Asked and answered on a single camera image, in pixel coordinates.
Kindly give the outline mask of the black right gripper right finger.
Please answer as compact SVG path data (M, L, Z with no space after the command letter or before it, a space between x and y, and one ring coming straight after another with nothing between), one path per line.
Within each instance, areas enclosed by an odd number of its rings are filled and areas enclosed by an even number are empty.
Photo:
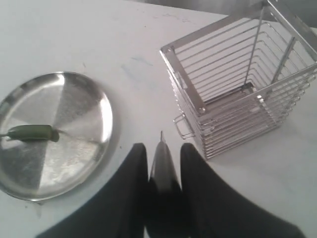
M195 146L180 149L181 183L193 238L303 238L303 232L230 187Z

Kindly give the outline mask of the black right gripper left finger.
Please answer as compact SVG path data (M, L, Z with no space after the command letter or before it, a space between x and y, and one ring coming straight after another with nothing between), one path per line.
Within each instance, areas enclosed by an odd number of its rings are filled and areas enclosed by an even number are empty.
M111 179L82 207L40 238L142 238L147 152L135 143Z

